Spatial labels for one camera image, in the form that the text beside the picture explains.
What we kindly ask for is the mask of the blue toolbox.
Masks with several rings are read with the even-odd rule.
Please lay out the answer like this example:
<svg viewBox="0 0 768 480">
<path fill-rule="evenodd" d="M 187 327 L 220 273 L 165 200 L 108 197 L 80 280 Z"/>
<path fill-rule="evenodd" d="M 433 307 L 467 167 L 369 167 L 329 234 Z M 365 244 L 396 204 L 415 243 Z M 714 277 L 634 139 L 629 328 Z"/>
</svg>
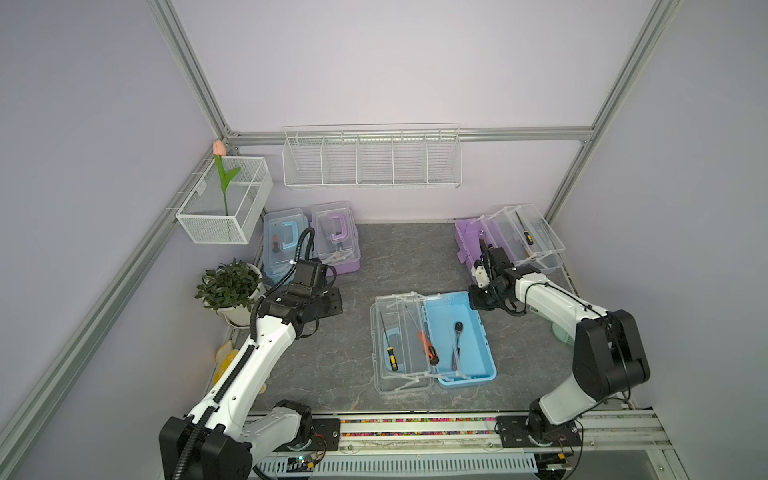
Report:
<svg viewBox="0 0 768 480">
<path fill-rule="evenodd" d="M 399 366 L 390 369 L 379 313 L 383 314 Z M 383 395 L 481 385 L 494 380 L 497 367 L 479 312 L 466 291 L 380 296 L 370 308 L 374 384 Z M 458 371 L 451 367 L 454 324 L 462 322 Z"/>
<path fill-rule="evenodd" d="M 276 284 L 290 270 L 300 234 L 309 220 L 300 208 L 268 213 L 264 218 L 263 269 L 265 277 Z"/>
</svg>

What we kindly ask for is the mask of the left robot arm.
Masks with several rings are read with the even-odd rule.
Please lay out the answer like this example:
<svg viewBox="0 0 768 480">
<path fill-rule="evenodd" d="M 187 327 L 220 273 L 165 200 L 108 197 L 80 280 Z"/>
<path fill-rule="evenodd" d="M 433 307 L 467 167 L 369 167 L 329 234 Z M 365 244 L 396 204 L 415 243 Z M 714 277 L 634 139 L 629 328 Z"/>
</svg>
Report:
<svg viewBox="0 0 768 480">
<path fill-rule="evenodd" d="M 272 291 L 252 310 L 250 333 L 220 380 L 184 417 L 171 417 L 159 433 L 166 479 L 246 479 L 254 463 L 280 447 L 311 445 L 309 406 L 278 402 L 252 424 L 249 412 L 280 357 L 308 324 L 343 311 L 330 266 L 299 259 L 284 292 Z"/>
</svg>

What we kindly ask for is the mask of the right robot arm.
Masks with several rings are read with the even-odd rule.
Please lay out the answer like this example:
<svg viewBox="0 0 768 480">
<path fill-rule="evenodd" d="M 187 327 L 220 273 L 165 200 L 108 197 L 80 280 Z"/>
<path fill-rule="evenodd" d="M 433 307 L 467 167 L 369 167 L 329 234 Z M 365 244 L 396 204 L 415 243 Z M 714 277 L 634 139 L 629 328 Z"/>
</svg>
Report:
<svg viewBox="0 0 768 480">
<path fill-rule="evenodd" d="M 530 265 L 516 266 L 504 249 L 479 241 L 479 269 L 469 288 L 474 310 L 502 310 L 513 317 L 534 310 L 574 341 L 572 373 L 529 407 L 525 431 L 533 444 L 548 446 L 576 427 L 576 419 L 609 397 L 650 379 L 651 371 L 635 318 L 606 310 L 558 287 Z"/>
</svg>

